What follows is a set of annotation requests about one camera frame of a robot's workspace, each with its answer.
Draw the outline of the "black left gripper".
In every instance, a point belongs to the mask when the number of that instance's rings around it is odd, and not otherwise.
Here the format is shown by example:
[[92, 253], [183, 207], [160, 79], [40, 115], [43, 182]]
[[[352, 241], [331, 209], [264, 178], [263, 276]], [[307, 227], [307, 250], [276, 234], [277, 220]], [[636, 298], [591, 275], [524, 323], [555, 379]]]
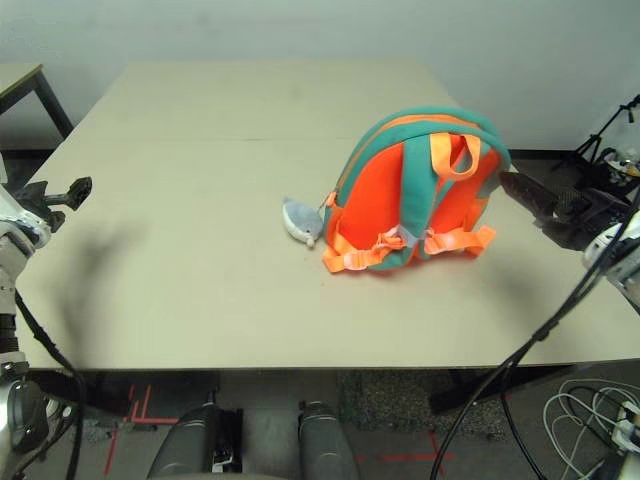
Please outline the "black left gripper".
[[57, 231], [65, 222], [62, 211], [53, 211], [53, 206], [80, 207], [92, 192], [91, 177], [76, 179], [63, 194], [47, 194], [48, 182], [39, 181], [18, 190], [18, 203], [43, 219], [52, 231]]

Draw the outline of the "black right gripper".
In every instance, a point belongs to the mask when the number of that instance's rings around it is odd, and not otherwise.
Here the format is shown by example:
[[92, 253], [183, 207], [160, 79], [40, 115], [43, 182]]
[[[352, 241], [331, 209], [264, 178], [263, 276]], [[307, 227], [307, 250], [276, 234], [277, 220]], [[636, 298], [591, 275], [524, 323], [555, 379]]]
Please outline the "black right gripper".
[[584, 251], [604, 230], [621, 223], [631, 209], [628, 200], [588, 188], [565, 188], [556, 196], [533, 178], [518, 172], [499, 174], [506, 194], [527, 209], [542, 232], [561, 248]]

